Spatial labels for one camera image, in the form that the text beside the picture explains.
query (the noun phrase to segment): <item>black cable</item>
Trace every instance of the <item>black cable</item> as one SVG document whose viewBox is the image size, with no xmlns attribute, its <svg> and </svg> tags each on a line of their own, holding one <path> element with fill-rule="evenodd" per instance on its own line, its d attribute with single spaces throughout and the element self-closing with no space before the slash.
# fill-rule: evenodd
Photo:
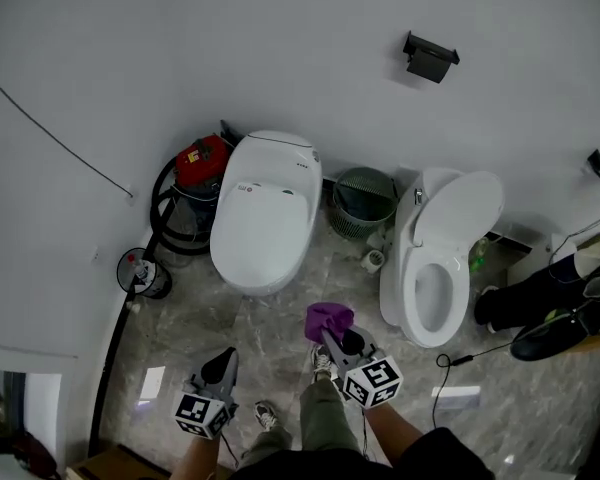
<svg viewBox="0 0 600 480">
<path fill-rule="evenodd" d="M 442 359 L 443 357 L 447 358 L 446 365 L 440 364 L 440 359 Z M 447 383 L 447 379 L 449 378 L 449 372 L 451 371 L 451 358 L 447 354 L 440 354 L 438 357 L 436 357 L 436 364 L 438 365 L 439 368 L 446 368 L 447 373 L 445 374 L 444 380 L 442 381 L 442 386 L 440 386 L 440 389 L 436 393 L 436 399 L 433 401 L 433 409 L 431 410 L 431 419 L 433 420 L 433 428 L 434 429 L 438 428 L 438 426 L 436 425 L 436 406 L 438 405 L 438 398 L 440 398 L 440 393 L 442 393 L 442 388 L 444 388 L 444 385 Z"/>
<path fill-rule="evenodd" d="M 508 347 L 515 341 L 518 341 L 518 339 L 521 339 L 526 336 L 527 336 L 527 334 L 525 334 L 525 336 L 522 336 L 522 337 L 516 337 L 513 340 L 511 340 L 509 343 L 505 343 L 504 345 L 498 345 L 497 347 L 493 347 L 493 348 L 490 348 L 489 350 L 479 352 L 478 354 L 469 354 L 468 356 L 463 356 L 460 359 L 456 359 L 454 361 L 452 361 L 451 358 L 447 354 L 440 354 L 438 357 L 436 357 L 436 365 L 438 365 L 438 368 L 446 368 L 447 373 L 445 374 L 444 380 L 442 381 L 442 386 L 440 386 L 440 389 L 436 393 L 436 398 L 433 401 L 433 409 L 431 410 L 431 419 L 433 420 L 433 428 L 434 429 L 438 428 L 436 426 L 436 406 L 438 405 L 438 398 L 440 398 L 440 393 L 442 393 L 442 389 L 444 388 L 445 384 L 447 383 L 447 379 L 449 378 L 449 373 L 451 372 L 452 366 L 460 366 L 461 364 L 473 361 L 476 357 L 480 357 L 485 354 L 489 354 L 490 352 L 493 352 L 495 350 L 500 350 L 501 348 Z M 442 359 L 442 358 L 447 359 L 446 364 L 440 364 L 440 359 Z"/>
<path fill-rule="evenodd" d="M 133 194 L 131 192 L 129 192 L 126 188 L 124 188 L 122 185 L 117 184 L 115 181 L 113 181 L 111 178 L 109 178 L 109 176 L 107 176 L 106 174 L 100 172 L 98 169 L 96 169 L 93 165 L 91 165 L 89 162 L 87 162 L 86 160 L 82 159 L 80 156 L 78 156 L 77 153 L 74 153 L 71 149 L 69 149 L 67 146 L 65 146 L 60 139 L 58 139 L 55 135 L 53 135 L 49 130 L 47 130 L 44 126 L 42 126 L 38 121 L 36 121 L 33 117 L 31 117 L 27 111 L 25 109 L 23 109 L 20 105 L 18 105 L 18 103 L 11 97 L 9 96 L 9 94 L 7 93 L 7 91 L 5 91 L 2 86 L 0 85 L 0 92 L 2 93 L 2 95 L 7 98 L 9 100 L 9 102 L 16 107 L 21 113 L 22 115 L 24 115 L 29 121 L 31 121 L 33 124 L 35 124 L 38 128 L 40 128 L 44 133 L 46 133 L 51 139 L 53 139 L 60 147 L 62 147 L 65 151 L 67 151 L 67 153 L 69 153 L 70 155 L 73 155 L 75 158 L 77 158 L 78 160 L 80 160 L 80 162 L 82 162 L 84 165 L 86 165 L 89 169 L 91 169 L 93 172 L 95 172 L 96 174 L 99 174 L 100 176 L 102 176 L 105 180 L 107 180 L 109 183 L 111 183 L 112 185 L 114 185 L 115 187 L 119 188 L 120 190 L 122 190 L 125 194 L 127 194 L 129 197 L 133 198 Z"/>
<path fill-rule="evenodd" d="M 240 465 L 240 462 L 238 461 L 238 459 L 234 455 L 233 450 L 231 449 L 231 446 L 229 446 L 229 441 L 227 441 L 227 438 L 224 437 L 224 434 L 220 434 L 220 436 L 222 437 L 222 440 L 224 441 L 224 444 L 227 447 L 227 450 L 229 450 L 229 453 L 233 457 L 234 466 L 235 466 L 236 471 L 237 471 L 238 470 L 238 466 Z"/>
<path fill-rule="evenodd" d="M 551 272 L 551 262 L 553 261 L 553 258 L 555 258 L 556 254 L 558 254 L 558 251 L 560 249 L 562 249 L 564 247 L 564 245 L 567 243 L 567 241 L 570 238 L 576 237 L 578 235 L 581 235 L 582 233 L 586 233 L 587 231 L 591 231 L 593 228 L 595 228 L 598 224 L 600 224 L 600 219 L 596 220 L 595 222 L 592 222 L 591 224 L 589 224 L 588 226 L 585 226 L 584 228 L 582 228 L 579 231 L 576 231 L 574 233 L 571 233 L 570 235 L 567 235 L 566 238 L 562 241 L 562 243 L 560 244 L 560 246 L 553 251 L 553 253 L 551 254 L 551 256 L 549 256 L 549 262 L 547 264 L 547 272 L 549 273 L 549 275 L 555 280 L 558 281 L 560 284 L 572 284 L 572 283 L 577 283 L 578 281 L 581 281 L 582 279 L 580 279 L 579 277 L 577 279 L 572 279 L 571 281 L 561 281 L 560 279 L 558 279 L 556 276 L 554 276 Z"/>
<path fill-rule="evenodd" d="M 362 456 L 369 460 L 369 455 L 367 455 L 367 417 L 364 415 L 364 409 L 360 409 L 360 412 L 362 413 L 362 435 L 364 436 L 362 441 Z"/>
</svg>

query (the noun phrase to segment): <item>leg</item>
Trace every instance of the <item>leg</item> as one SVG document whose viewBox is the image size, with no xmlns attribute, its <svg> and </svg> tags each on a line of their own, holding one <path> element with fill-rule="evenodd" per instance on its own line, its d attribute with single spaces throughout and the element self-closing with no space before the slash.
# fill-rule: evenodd
<svg viewBox="0 0 600 480">
<path fill-rule="evenodd" d="M 291 434 L 280 424 L 270 404 L 258 402 L 254 412 L 265 431 L 260 433 L 255 443 L 242 456 L 240 469 L 260 462 L 276 452 L 291 448 Z"/>
<path fill-rule="evenodd" d="M 543 268 L 521 283 L 485 293 L 476 303 L 479 324 L 491 323 L 494 331 L 541 324 L 546 315 L 580 300 L 584 281 L 573 256 Z"/>
<path fill-rule="evenodd" d="M 360 452 L 358 441 L 351 432 L 340 394 L 325 372 L 325 364 L 330 359 L 326 349 L 313 352 L 316 380 L 300 397 L 300 427 L 302 429 L 302 449 L 307 451 L 347 449 Z"/>
</svg>

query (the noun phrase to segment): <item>pants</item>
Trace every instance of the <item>pants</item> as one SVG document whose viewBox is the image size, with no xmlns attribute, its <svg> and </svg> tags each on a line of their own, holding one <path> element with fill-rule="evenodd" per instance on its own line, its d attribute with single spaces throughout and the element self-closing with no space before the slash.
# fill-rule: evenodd
<svg viewBox="0 0 600 480">
<path fill-rule="evenodd" d="M 478 299 L 475 318 L 491 322 L 494 331 L 539 325 L 550 311 L 571 308 L 583 300 L 586 281 L 576 272 L 573 255 L 543 268 L 521 283 L 485 293 Z"/>
<path fill-rule="evenodd" d="M 311 384 L 300 397 L 302 449 L 307 451 L 345 449 L 360 453 L 358 441 L 349 428 L 340 395 L 330 380 Z M 245 452 L 240 469 L 269 455 L 291 448 L 291 434 L 280 424 L 262 432 Z"/>
</svg>

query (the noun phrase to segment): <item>person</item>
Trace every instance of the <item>person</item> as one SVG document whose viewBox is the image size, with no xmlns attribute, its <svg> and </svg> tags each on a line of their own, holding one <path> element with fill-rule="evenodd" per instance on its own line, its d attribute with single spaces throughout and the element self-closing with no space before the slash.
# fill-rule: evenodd
<svg viewBox="0 0 600 480">
<path fill-rule="evenodd" d="M 331 382 L 331 359 L 324 346 L 311 352 L 313 382 L 300 398 L 302 451 L 291 451 L 287 432 L 271 404 L 255 404 L 264 428 L 245 452 L 232 480 L 268 478 L 471 478 L 493 479 L 483 462 L 447 428 L 422 434 L 388 402 L 365 411 L 365 417 L 392 467 L 371 462 L 360 453 L 340 394 Z M 206 480 L 215 474 L 220 438 L 194 437 L 172 480 Z"/>
<path fill-rule="evenodd" d="M 506 288 L 488 287 L 476 302 L 474 318 L 495 333 L 540 325 L 557 308 L 584 302 L 584 288 L 600 270 L 600 240 Z"/>
</svg>

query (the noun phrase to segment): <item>sleeve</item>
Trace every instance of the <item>sleeve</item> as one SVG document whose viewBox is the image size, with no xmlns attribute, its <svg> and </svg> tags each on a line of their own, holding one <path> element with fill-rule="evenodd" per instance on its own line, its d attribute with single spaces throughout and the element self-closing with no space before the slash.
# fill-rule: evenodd
<svg viewBox="0 0 600 480">
<path fill-rule="evenodd" d="M 425 434 L 402 454 L 396 472 L 405 478 L 471 478 L 492 480 L 495 475 L 448 428 Z"/>
</svg>

